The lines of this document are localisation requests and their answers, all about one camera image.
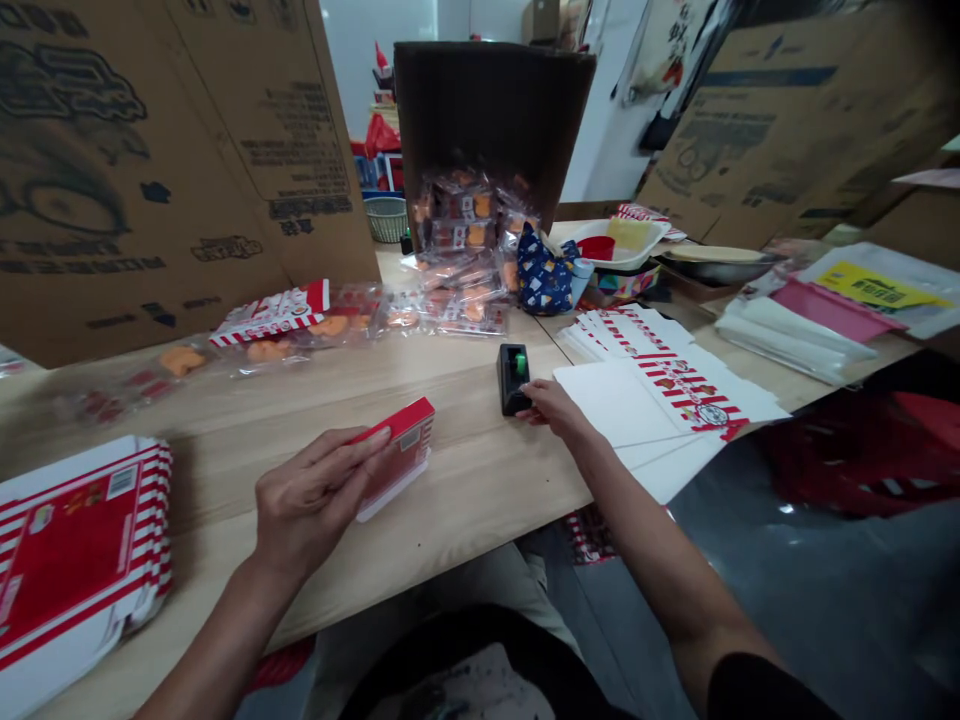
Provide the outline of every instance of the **wooden table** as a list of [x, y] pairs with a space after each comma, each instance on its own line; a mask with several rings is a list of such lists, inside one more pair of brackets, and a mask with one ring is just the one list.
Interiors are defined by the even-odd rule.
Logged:
[[[554, 232], [575, 226], [558, 223]], [[379, 254], [385, 279], [401, 278], [399, 252], [385, 248]], [[516, 311], [507, 340], [527, 345], [535, 376], [551, 377], [570, 362], [551, 336], [570, 322], [572, 317], [544, 320], [541, 327]], [[734, 371], [775, 392], [787, 409], [831, 390], [725, 343], [705, 324], [693, 332]], [[230, 573], [252, 550], [257, 479], [326, 428], [374, 424], [421, 395], [437, 409], [430, 468], [373, 520], [347, 531], [297, 599], [273, 647], [590, 502], [551, 433], [501, 417], [496, 352], [492, 342], [391, 337], [371, 349], [319, 353], [290, 373], [233, 381], [211, 369], [189, 390], [106, 431], [57, 422], [53, 399], [108, 376], [132, 362], [129, 357], [0, 381], [4, 478], [129, 433], [167, 438], [175, 458], [173, 593], [144, 630], [37, 717], [130, 717], [180, 658]], [[878, 366], [904, 354], [894, 347]]]

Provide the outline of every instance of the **hand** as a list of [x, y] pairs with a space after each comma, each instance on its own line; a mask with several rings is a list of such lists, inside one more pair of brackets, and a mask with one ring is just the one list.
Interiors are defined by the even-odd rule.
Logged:
[[391, 452], [389, 428], [346, 444], [366, 429], [327, 430], [260, 478], [254, 564], [299, 588], [330, 557]]
[[538, 379], [520, 389], [533, 400], [531, 409], [517, 413], [520, 420], [529, 425], [549, 425], [553, 434], [564, 441], [596, 432], [560, 383]]

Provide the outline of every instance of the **gray floor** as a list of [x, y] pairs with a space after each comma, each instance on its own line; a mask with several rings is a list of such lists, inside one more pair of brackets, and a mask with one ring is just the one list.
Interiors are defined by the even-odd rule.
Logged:
[[[844, 718], [960, 717], [960, 502], [863, 521], [785, 505], [747, 439], [670, 508], [790, 668]], [[572, 566], [557, 524], [526, 544], [546, 557], [551, 600], [610, 701], [692, 720], [623, 563]]]

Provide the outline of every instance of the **green basket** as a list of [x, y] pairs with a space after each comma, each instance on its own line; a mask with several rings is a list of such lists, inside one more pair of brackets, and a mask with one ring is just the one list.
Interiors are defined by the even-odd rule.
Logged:
[[407, 234], [407, 201], [403, 198], [367, 198], [367, 219], [373, 239], [382, 243], [398, 243]]

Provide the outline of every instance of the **white wall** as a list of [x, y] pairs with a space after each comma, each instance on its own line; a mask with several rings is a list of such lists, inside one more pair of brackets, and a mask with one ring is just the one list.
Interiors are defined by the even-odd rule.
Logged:
[[437, 0], [437, 39], [522, 42], [523, 9], [529, 0]]
[[645, 0], [595, 2], [594, 13], [609, 6], [597, 52], [597, 71], [580, 123], [577, 144], [570, 159], [561, 202], [620, 200], [633, 194], [649, 162], [635, 150], [637, 141], [663, 102], [656, 95], [647, 102], [624, 108], [627, 65], [632, 65], [639, 44]]
[[323, 0], [320, 7], [347, 130], [362, 140], [377, 89], [374, 42], [392, 64], [395, 42], [436, 40], [437, 0]]

